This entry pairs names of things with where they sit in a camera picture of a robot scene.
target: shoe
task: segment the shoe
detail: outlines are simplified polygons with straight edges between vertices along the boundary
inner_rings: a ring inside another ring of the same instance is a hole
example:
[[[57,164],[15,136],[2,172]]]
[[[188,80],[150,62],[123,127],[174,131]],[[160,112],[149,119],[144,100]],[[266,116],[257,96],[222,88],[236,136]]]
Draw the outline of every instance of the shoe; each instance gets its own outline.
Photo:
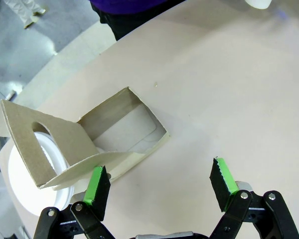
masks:
[[[33,22],[30,22],[28,25],[25,25],[25,26],[24,26],[24,29],[27,29],[27,28],[30,27],[32,24],[34,24],[34,21],[33,21]]]
[[[46,10],[42,8],[39,11],[35,11],[33,13],[33,16],[43,16],[45,13],[46,13]]]

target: purple shirt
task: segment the purple shirt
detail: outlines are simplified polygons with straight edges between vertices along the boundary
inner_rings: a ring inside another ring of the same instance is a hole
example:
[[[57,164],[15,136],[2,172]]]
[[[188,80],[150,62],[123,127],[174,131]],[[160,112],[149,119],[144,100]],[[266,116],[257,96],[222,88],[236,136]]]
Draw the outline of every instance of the purple shirt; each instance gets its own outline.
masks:
[[[111,14],[138,13],[166,0],[90,0],[99,10]]]

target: black pants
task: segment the black pants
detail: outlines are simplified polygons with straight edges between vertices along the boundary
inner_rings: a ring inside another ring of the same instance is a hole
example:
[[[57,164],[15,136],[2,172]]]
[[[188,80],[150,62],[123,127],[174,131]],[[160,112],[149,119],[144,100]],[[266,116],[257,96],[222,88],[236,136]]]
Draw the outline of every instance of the black pants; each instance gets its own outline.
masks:
[[[185,0],[167,0],[146,11],[134,14],[110,14],[99,10],[92,3],[91,5],[92,9],[100,16],[100,22],[108,24],[112,29],[116,40],[119,40],[148,20],[160,15],[162,12],[165,12],[183,1]]]

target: white pants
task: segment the white pants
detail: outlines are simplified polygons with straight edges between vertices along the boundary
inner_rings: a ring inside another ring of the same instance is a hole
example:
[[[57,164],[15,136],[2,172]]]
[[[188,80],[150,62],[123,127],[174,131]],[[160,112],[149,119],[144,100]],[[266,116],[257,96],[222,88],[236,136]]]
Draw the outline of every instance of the white pants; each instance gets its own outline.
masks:
[[[32,12],[42,10],[34,0],[4,0],[4,2],[20,17],[25,26],[33,22],[27,9]]]

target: person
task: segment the person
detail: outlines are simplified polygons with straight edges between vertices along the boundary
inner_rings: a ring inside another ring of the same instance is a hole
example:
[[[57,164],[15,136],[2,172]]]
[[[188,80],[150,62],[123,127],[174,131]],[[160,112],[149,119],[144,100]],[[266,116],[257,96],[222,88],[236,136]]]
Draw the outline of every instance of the person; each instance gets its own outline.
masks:
[[[116,40],[153,17],[185,0],[90,0],[92,9],[107,23]]]
[[[4,0],[4,2],[20,17],[24,24],[24,29],[27,29],[34,23],[29,14],[29,10],[32,11],[33,15],[38,16],[46,12],[46,10],[34,0]]]

